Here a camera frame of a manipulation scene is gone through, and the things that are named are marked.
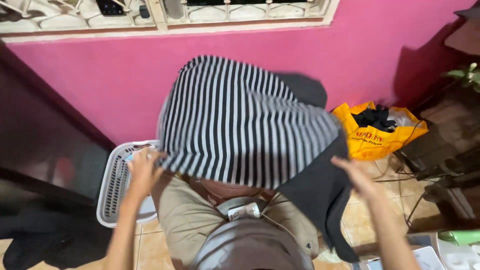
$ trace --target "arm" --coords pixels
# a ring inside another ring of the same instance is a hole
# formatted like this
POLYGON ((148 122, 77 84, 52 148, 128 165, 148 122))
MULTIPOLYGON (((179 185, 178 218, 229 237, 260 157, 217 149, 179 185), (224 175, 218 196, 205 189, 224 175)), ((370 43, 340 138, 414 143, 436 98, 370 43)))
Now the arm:
POLYGON ((368 205, 384 269, 421 270, 383 191, 356 164, 337 157, 332 158, 332 163, 347 172, 355 190, 368 205))
POLYGON ((144 148, 136 152, 133 161, 128 163, 132 182, 121 202, 117 226, 107 250, 105 270, 133 269, 133 239, 137 213, 144 198, 150 194, 163 173, 163 169, 154 167, 154 162, 164 155, 144 148))

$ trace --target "person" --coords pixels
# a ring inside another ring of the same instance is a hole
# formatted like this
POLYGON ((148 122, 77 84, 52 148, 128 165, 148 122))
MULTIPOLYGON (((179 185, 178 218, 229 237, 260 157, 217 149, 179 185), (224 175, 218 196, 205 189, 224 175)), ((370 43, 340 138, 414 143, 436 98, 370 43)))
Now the person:
MULTIPOLYGON (((277 193, 262 213, 265 219, 240 215, 228 222, 186 182, 154 165, 165 156, 144 148, 128 164, 132 182, 120 206, 105 270, 133 269, 136 214, 150 194, 176 270, 313 270, 312 259, 320 252, 316 228, 285 197, 277 193)), ((368 205, 383 268, 420 270, 379 186, 354 162, 337 157, 331 162, 347 172, 368 205)))

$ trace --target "hand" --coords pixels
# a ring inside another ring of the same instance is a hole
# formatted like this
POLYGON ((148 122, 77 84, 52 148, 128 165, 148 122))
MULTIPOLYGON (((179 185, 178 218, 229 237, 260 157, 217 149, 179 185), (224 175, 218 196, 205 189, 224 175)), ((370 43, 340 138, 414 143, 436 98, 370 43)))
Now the hand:
POLYGON ((358 164, 354 162, 333 156, 331 162, 345 170, 348 174, 350 181, 353 184, 353 188, 357 191, 365 200, 371 200, 374 197, 381 196, 383 192, 379 189, 378 185, 370 179, 370 177, 363 172, 358 164))
POLYGON ((166 157, 165 153, 154 151, 148 147, 133 154, 133 160, 127 166, 132 175, 127 196, 142 201, 150 194, 155 183, 163 174, 163 168, 156 168, 154 163, 160 157, 166 157))

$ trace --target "white cord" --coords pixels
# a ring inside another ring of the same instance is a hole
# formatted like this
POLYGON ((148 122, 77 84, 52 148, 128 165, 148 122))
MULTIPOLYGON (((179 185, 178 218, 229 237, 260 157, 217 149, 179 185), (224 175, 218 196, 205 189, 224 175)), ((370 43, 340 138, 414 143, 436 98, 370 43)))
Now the white cord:
POLYGON ((253 211, 254 211, 254 212, 258 212, 260 215, 266 217, 268 220, 270 220, 270 221, 273 222, 274 224, 282 227, 285 231, 287 231, 287 233, 289 233, 289 234, 293 237, 293 239, 295 239, 295 241, 297 241, 297 238, 293 235, 293 233, 291 233, 291 232, 290 232, 287 228, 285 228, 282 224, 280 224, 280 223, 276 222, 275 220, 269 218, 267 215, 263 214, 263 213, 260 212, 260 211, 257 211, 257 210, 253 210, 253 211))

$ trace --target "pink wall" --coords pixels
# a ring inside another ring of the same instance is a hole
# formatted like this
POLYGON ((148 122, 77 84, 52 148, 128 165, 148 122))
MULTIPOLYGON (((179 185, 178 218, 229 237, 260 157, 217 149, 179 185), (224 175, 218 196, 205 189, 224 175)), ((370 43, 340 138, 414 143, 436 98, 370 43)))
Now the pink wall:
POLYGON ((71 39, 9 47, 120 144, 155 137, 160 106, 178 69, 198 54, 318 78, 328 93, 328 109, 368 100, 410 104, 440 72, 456 66, 458 54, 442 46, 443 38, 456 20, 452 12, 473 2, 341 0, 332 26, 324 28, 71 39))

